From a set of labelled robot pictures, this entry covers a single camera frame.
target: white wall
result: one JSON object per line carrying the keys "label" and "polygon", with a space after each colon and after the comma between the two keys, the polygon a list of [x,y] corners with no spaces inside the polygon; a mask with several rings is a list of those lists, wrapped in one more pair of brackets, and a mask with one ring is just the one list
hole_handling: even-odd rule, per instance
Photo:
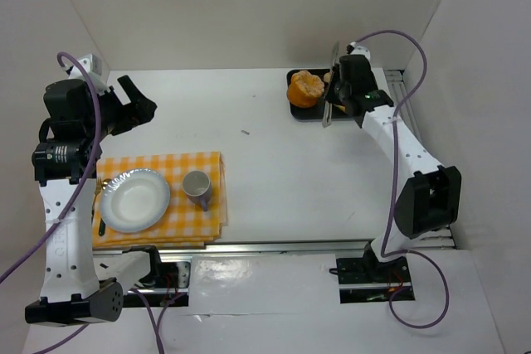
{"label": "white wall", "polygon": [[[75,56],[96,51],[69,0],[0,0],[0,273],[44,232],[31,156],[47,116],[44,89],[65,77],[56,63],[61,50]],[[0,285],[2,352],[22,350],[24,307],[38,298],[42,255]]]}
{"label": "white wall", "polygon": [[[455,232],[508,353],[531,350],[531,0],[442,0],[422,39],[413,109],[427,147],[463,174]],[[416,55],[409,86],[420,74]]]}
{"label": "white wall", "polygon": [[[332,44],[376,29],[420,36],[439,0],[72,0],[112,70],[268,68],[330,62]],[[399,38],[375,65],[404,68]]]}

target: yellow checkered cloth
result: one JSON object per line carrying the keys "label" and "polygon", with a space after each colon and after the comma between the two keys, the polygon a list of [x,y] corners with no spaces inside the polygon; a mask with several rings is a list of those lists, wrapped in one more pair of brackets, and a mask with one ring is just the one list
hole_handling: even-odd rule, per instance
{"label": "yellow checkered cloth", "polygon": [[[127,247],[131,245],[156,245],[162,247],[203,246],[215,240],[221,226],[227,222],[225,171],[222,155],[215,153],[183,153],[154,155],[136,158],[107,158],[98,161],[97,171],[101,180],[114,178],[135,168],[149,168],[162,174],[170,186],[170,202],[162,218],[146,230],[126,234],[106,226],[105,234],[98,235],[100,227],[100,198],[95,203],[92,223],[92,242],[95,248]],[[192,170],[202,170],[212,182],[212,199],[208,212],[191,203],[181,182]]]}

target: bread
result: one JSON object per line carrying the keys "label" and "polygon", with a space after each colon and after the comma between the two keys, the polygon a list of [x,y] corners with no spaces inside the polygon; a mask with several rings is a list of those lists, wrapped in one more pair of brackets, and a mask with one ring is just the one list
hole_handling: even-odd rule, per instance
{"label": "bread", "polygon": [[324,93],[323,81],[307,70],[302,70],[291,76],[288,86],[288,100],[299,108],[310,108],[317,104]]}

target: mug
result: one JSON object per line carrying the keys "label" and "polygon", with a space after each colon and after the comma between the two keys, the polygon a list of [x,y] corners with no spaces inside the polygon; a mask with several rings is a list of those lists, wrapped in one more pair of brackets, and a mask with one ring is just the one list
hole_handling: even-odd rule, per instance
{"label": "mug", "polygon": [[181,184],[188,199],[208,211],[208,202],[212,199],[212,183],[210,177],[201,170],[188,173]]}

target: gray mug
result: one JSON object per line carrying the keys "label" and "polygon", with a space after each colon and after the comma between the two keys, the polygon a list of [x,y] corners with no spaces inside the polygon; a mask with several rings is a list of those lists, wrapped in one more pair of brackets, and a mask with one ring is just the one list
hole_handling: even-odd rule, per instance
{"label": "gray mug", "polygon": [[201,205],[203,211],[208,211],[208,202],[212,199],[212,183],[205,172],[191,171],[184,177],[181,187],[191,202]]}

